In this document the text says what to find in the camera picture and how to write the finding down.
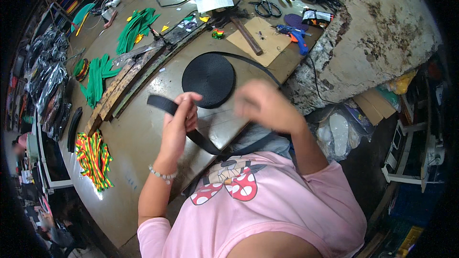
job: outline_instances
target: cardboard box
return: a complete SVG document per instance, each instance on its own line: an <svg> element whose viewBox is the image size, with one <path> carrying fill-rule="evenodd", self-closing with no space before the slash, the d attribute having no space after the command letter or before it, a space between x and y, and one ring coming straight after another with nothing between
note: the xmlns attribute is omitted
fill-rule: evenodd
<svg viewBox="0 0 459 258"><path fill-rule="evenodd" d="M389 118L396 111L376 89L369 89L353 99L373 125L377 125L383 118Z"/></svg>

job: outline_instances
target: black webbing roll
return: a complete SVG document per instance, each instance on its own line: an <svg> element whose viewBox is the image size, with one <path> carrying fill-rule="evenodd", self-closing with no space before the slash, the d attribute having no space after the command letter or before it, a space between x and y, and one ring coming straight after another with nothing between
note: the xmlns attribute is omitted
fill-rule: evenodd
<svg viewBox="0 0 459 258"><path fill-rule="evenodd" d="M73 114L72 122L70 123L70 127L68 129L68 136L67 136L67 150L69 152L75 152L75 136L77 134L77 127L78 127L78 123L80 122L82 114L83 114L82 107L79 107Z"/></svg>
<svg viewBox="0 0 459 258"><path fill-rule="evenodd" d="M277 85L281 86L279 81L267 68L254 60L226 52L208 52L194 58L188 64L182 76L183 91L194 91L202 95L202 102L204 103L200 104L201 102L197 102L197 106L202 108L216 108L221 106L231 96L235 87L235 72L231 63L223 56L243 60L256 66L271 77ZM168 112L172 116L179 107L174 101L159 95L150 95L147 104ZM256 152L266 145L267 142L275 138L276 135L276 132L273 131L250 146L233 153L228 153L227 155L245 155ZM196 129L187 133L187 137L210 154L222 154L221 150Z"/></svg>

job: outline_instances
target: purple fabric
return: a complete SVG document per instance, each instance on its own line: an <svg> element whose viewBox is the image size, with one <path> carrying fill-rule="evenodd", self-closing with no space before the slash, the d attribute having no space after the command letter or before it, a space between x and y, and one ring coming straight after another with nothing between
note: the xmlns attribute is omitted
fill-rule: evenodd
<svg viewBox="0 0 459 258"><path fill-rule="evenodd" d="M298 28L304 31L308 30L309 28L309 25L302 23L303 18L297 14L293 14L293 13L286 14L284 16L284 21L287 25L293 26L295 28Z"/></svg>

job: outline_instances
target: scissors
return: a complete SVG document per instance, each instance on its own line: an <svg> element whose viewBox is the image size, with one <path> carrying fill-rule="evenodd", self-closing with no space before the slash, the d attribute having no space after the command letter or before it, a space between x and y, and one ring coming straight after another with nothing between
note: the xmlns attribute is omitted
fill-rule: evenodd
<svg viewBox="0 0 459 258"><path fill-rule="evenodd" d="M282 11L279 9L279 7L277 7L277 5L275 5L274 3L269 2L267 0L260 0L258 2L257 1L251 1L249 3L255 5L255 11L260 16L263 16L263 17L271 17L271 16L273 16L273 17L279 18L282 15ZM263 7L263 9L266 11L266 13L261 13L259 11L258 8L260 6ZM278 12L273 13L273 7L275 9L277 9Z"/></svg>

